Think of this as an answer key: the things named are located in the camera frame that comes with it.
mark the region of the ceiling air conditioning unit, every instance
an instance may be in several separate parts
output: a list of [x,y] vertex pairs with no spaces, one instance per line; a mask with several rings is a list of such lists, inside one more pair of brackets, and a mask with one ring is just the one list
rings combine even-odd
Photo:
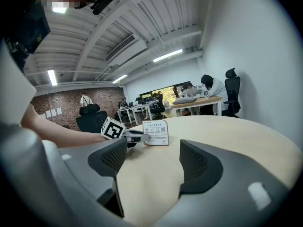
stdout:
[[113,49],[104,60],[109,66],[121,65],[146,48],[147,46],[143,39],[138,35],[131,35]]

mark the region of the linear light fixture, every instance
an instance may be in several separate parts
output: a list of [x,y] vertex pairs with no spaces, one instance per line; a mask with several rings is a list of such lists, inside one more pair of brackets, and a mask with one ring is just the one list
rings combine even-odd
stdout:
[[161,56],[161,57],[159,57],[159,58],[157,58],[157,59],[154,59],[154,60],[152,60],[152,61],[153,61],[153,62],[157,62],[157,61],[163,60],[163,59],[165,59],[165,58],[167,58],[167,57],[170,57],[170,56],[172,56],[172,55],[179,54],[179,53],[181,53],[181,52],[182,52],[182,49],[181,49],[181,50],[178,50],[178,51],[174,51],[174,52],[172,52],[172,53],[168,53],[168,54],[163,55],[163,56]]
[[65,13],[66,8],[53,8],[53,11],[56,13]]
[[51,83],[53,86],[57,86],[57,80],[56,80],[56,76],[55,76],[55,71],[54,70],[48,70],[47,71],[49,79],[51,80]]
[[126,78],[126,77],[127,77],[127,75],[123,75],[122,77],[120,77],[120,78],[118,78],[117,80],[113,81],[113,83],[115,84],[116,82],[118,82],[118,81],[120,81],[121,79]]

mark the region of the black and white marker cube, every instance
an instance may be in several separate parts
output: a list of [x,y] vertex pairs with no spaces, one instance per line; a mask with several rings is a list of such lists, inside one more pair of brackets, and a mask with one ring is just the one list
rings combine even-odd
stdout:
[[101,135],[110,140],[117,139],[121,138],[124,131],[125,126],[122,123],[107,117],[101,128]]

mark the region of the brick wall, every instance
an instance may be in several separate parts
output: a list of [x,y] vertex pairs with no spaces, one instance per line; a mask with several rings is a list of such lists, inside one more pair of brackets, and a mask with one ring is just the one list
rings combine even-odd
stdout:
[[93,103],[98,104],[102,111],[106,111],[111,118],[114,118],[118,110],[118,102],[121,102],[124,97],[122,88],[90,88],[36,96],[33,98],[32,104],[38,114],[61,107],[62,114],[48,118],[48,120],[61,126],[68,125],[70,129],[80,131],[76,118],[79,117],[80,99],[83,92],[91,98]]

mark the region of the round table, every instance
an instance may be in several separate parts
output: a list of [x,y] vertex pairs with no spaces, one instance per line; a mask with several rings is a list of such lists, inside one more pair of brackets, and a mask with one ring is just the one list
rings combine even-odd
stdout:
[[[291,188],[303,165],[301,150],[287,137],[252,121],[221,116],[165,119],[169,146],[137,144],[127,152],[117,182],[124,220],[149,226],[178,201],[183,183],[180,140],[202,142],[247,155]],[[142,125],[132,128],[143,130]]]

